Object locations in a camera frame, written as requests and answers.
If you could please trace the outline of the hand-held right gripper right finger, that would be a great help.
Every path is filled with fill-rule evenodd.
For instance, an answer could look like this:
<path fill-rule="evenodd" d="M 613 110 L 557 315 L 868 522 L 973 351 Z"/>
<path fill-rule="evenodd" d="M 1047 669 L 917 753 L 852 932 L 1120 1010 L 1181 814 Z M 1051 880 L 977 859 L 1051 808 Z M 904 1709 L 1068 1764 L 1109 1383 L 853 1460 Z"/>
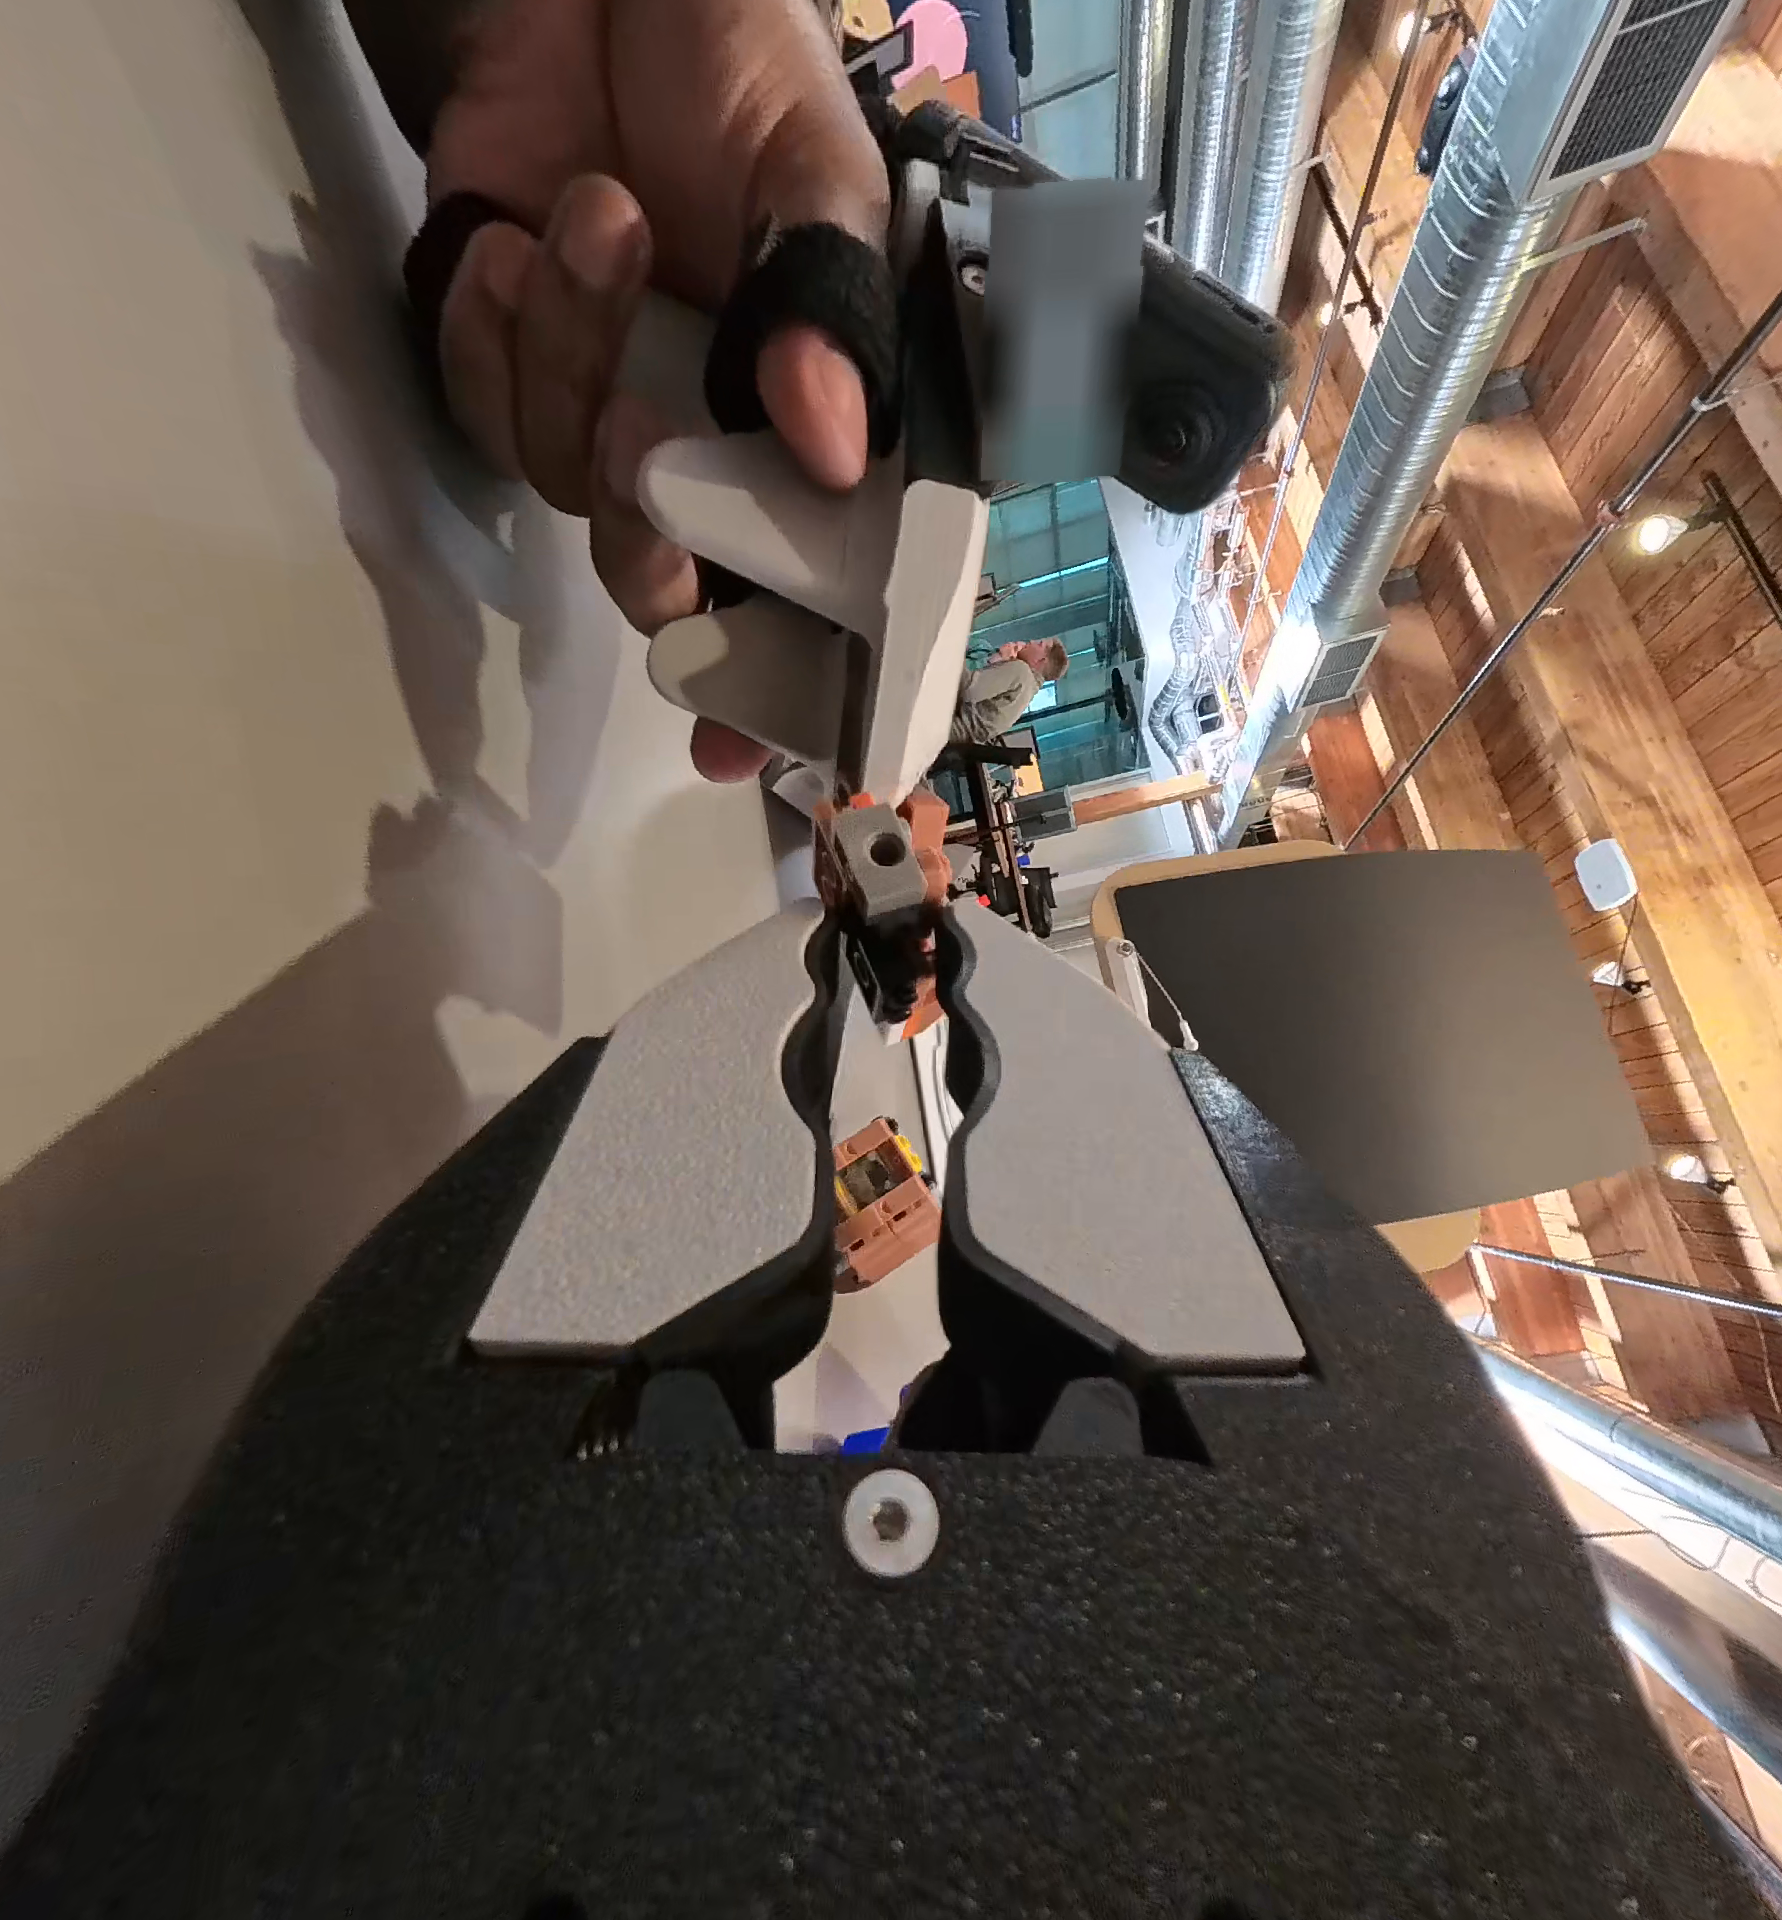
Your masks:
<path fill-rule="evenodd" d="M 1104 1351 L 1300 1373 L 1305 1343 L 1171 1048 L 996 912 L 951 910 L 946 1200 L 969 1256 Z"/>

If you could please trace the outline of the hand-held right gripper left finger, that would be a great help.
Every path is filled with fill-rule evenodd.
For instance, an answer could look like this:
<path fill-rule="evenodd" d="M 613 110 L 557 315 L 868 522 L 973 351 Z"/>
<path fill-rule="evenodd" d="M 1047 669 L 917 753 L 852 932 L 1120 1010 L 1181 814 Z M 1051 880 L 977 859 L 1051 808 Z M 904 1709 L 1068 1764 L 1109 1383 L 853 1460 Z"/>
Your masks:
<path fill-rule="evenodd" d="M 785 1043 L 812 1010 L 824 912 L 794 900 L 616 1023 L 467 1332 L 489 1356 L 616 1360 L 812 1224 L 812 1130 Z"/>

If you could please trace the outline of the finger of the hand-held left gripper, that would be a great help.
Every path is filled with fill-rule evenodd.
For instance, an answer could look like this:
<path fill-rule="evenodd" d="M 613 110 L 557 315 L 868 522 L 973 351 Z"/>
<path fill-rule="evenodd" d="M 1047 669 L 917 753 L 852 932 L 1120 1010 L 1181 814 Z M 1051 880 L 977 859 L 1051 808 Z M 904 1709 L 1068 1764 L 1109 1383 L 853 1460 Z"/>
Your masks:
<path fill-rule="evenodd" d="M 874 461 L 852 493 L 815 484 L 769 433 L 678 437 L 638 468 L 664 539 L 749 583 L 734 605 L 793 605 L 856 635 L 856 778 L 904 798 L 944 750 L 990 509 L 980 493 Z"/>
<path fill-rule="evenodd" d="M 757 779 L 774 755 L 856 778 L 856 635 L 793 605 L 693 611 L 649 641 L 647 672 L 692 714 L 710 781 Z"/>

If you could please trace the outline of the small orange brown brick assembly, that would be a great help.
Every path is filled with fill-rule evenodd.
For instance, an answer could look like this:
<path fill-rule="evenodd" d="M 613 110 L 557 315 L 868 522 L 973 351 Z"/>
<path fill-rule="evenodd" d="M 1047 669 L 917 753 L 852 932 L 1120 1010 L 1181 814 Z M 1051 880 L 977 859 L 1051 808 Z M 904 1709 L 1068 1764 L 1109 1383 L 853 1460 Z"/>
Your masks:
<path fill-rule="evenodd" d="M 943 836 L 948 811 L 926 788 L 891 806 L 868 793 L 812 806 L 812 880 L 836 926 L 844 976 L 885 1043 L 932 1027 L 938 935 L 951 861 Z"/>

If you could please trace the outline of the grey desk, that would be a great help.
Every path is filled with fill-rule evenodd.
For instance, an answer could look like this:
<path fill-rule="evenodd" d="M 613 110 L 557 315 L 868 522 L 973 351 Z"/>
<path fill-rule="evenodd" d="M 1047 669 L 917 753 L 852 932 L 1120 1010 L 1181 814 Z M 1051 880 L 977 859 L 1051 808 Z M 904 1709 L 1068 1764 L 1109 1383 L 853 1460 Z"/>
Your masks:
<path fill-rule="evenodd" d="M 326 4 L 0 4 L 0 1723 L 344 1245 L 776 899 L 422 404 L 412 199 Z"/>

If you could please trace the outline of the person's left hand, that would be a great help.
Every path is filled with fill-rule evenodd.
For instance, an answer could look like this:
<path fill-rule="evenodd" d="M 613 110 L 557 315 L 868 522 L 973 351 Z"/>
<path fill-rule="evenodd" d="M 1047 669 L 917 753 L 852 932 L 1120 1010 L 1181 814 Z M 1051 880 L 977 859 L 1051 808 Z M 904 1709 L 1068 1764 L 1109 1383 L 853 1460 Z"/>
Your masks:
<path fill-rule="evenodd" d="M 427 207 L 494 218 L 436 309 L 447 408 L 481 458 L 587 526 L 643 636 L 703 605 L 693 557 L 638 506 L 664 437 L 617 390 L 643 296 L 721 309 L 759 249 L 836 228 L 880 252 L 891 191 L 816 4 L 510 1 L 439 9 L 402 107 Z"/>

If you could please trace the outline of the colourful brick model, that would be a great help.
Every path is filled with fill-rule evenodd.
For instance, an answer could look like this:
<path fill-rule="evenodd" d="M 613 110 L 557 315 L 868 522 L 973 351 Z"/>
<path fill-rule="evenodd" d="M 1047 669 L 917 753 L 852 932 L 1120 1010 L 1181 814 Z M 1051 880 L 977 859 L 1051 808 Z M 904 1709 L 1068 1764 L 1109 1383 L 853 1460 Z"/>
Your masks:
<path fill-rule="evenodd" d="M 933 1248 L 943 1213 L 926 1166 L 891 1115 L 834 1149 L 838 1296 L 865 1292 Z"/>

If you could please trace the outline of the black board with tan rim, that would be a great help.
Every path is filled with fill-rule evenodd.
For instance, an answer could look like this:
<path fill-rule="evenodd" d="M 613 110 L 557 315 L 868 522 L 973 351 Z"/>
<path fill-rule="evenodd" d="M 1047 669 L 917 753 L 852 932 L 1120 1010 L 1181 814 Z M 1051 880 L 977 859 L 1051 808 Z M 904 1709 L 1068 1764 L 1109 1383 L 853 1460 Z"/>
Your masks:
<path fill-rule="evenodd" d="M 1090 903 L 1157 1032 L 1382 1227 L 1615 1178 L 1650 1140 L 1547 875 L 1523 850 L 1240 847 Z"/>

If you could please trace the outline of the spiral silver ventilation duct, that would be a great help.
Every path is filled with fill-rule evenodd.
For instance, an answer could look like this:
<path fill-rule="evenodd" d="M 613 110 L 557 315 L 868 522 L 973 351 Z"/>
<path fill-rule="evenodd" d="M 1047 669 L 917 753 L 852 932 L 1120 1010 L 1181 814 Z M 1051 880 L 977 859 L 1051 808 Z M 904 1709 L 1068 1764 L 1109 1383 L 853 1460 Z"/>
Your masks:
<path fill-rule="evenodd" d="M 1386 633 L 1383 579 L 1575 195 L 1657 153 L 1737 1 L 1498 1 L 1442 145 L 1258 706 L 1293 736 Z"/>

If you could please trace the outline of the smooth silver duct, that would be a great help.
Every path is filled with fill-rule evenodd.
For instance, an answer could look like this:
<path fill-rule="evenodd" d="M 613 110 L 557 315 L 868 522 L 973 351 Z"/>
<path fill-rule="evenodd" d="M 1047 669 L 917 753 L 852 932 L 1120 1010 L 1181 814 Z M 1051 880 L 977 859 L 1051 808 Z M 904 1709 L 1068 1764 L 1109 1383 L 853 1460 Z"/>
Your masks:
<path fill-rule="evenodd" d="M 1498 1343 L 1472 1349 L 1585 1537 L 1623 1647 L 1782 1788 L 1782 1485 Z"/>

